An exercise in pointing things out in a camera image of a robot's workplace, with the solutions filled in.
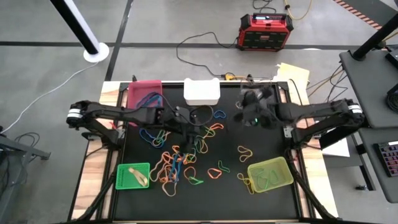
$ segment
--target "yellow plastic tray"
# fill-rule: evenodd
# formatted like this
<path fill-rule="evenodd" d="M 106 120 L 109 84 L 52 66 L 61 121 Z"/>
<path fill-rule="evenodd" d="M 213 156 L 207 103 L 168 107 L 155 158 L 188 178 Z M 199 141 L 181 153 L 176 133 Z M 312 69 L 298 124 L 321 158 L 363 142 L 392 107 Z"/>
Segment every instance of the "yellow plastic tray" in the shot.
<path fill-rule="evenodd" d="M 293 183 L 292 174 L 283 157 L 251 164 L 248 167 L 248 176 L 257 193 Z"/>

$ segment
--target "gray floor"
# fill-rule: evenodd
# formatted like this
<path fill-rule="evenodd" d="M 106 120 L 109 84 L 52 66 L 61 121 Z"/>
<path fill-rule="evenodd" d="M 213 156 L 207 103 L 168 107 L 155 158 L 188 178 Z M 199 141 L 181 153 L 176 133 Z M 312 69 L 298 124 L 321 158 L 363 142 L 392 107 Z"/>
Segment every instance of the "gray floor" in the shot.
<path fill-rule="evenodd" d="M 294 14 L 306 8 L 290 1 Z M 114 42 L 127 0 L 76 0 L 97 38 Z M 282 0 L 270 6 L 282 12 Z M 239 18 L 253 13 L 251 1 L 242 0 L 135 0 L 129 15 L 123 42 L 177 43 L 184 38 L 215 31 L 219 40 L 232 42 L 238 34 Z M 360 45 L 375 30 L 332 0 L 316 0 L 310 14 L 295 21 L 288 44 Z M 47 0 L 3 0 L 0 2 L 0 41 L 76 42 L 55 9 Z M 212 37 L 192 42 L 215 43 Z M 282 50 L 240 52 L 236 49 L 180 49 L 180 56 L 195 63 L 205 63 L 215 73 L 251 73 L 255 77 L 275 75 L 276 65 L 284 62 L 311 71 L 310 81 L 330 76 L 339 65 L 343 50 Z M 81 47 L 0 47 L 0 124 L 8 126 L 38 95 L 61 84 L 73 72 L 90 64 L 82 58 Z M 22 186 L 12 220 L 29 223 L 65 221 L 87 142 L 78 131 L 65 123 L 68 108 L 78 100 L 98 100 L 110 57 L 96 67 L 75 77 L 59 91 L 37 102 L 7 133 L 10 138 L 35 131 L 41 135 L 38 148 L 52 152 L 49 161 L 34 161 L 29 178 Z M 175 49 L 122 48 L 112 80 L 181 80 L 185 77 L 207 79 L 203 68 L 179 62 Z M 341 82 L 350 87 L 349 81 Z M 323 102 L 329 94 L 327 84 L 310 101 Z M 354 98 L 350 88 L 341 98 Z M 387 203 L 380 189 L 357 192 L 363 184 L 357 168 L 330 169 L 331 186 L 340 216 L 348 220 L 393 223 L 397 210 Z"/>

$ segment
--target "white plastic container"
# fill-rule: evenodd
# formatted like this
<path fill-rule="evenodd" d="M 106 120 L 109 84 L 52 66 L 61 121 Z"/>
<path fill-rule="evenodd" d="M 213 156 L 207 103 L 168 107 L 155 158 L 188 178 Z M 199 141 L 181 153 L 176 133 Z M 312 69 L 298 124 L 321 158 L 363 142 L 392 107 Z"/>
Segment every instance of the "white plastic container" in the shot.
<path fill-rule="evenodd" d="M 184 79 L 184 98 L 190 106 L 216 105 L 220 99 L 220 80 Z"/>

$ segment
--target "red portable generator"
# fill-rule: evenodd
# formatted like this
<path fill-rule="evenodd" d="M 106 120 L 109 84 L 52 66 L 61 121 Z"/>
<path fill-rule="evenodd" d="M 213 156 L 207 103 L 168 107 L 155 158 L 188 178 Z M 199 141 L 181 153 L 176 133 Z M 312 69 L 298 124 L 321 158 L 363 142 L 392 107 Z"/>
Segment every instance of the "red portable generator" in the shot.
<path fill-rule="evenodd" d="M 279 51 L 284 48 L 293 23 L 286 14 L 254 13 L 241 18 L 237 48 Z"/>

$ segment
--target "green plastic tray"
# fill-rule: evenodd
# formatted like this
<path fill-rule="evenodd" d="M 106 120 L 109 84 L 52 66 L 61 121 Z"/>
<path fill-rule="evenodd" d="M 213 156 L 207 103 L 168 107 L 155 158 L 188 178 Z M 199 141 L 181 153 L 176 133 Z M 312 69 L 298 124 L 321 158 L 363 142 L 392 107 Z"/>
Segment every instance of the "green plastic tray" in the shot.
<path fill-rule="evenodd" d="M 251 164 L 248 176 L 257 193 L 293 183 L 293 177 L 283 157 Z"/>
<path fill-rule="evenodd" d="M 129 172 L 129 168 L 139 171 L 141 174 L 148 178 L 148 184 L 143 187 L 136 179 L 134 174 Z M 120 164 L 118 165 L 118 173 L 116 175 L 116 190 L 127 190 L 127 189 L 146 189 L 149 187 L 149 170 L 150 164 L 148 162 L 137 163 L 137 164 Z"/>

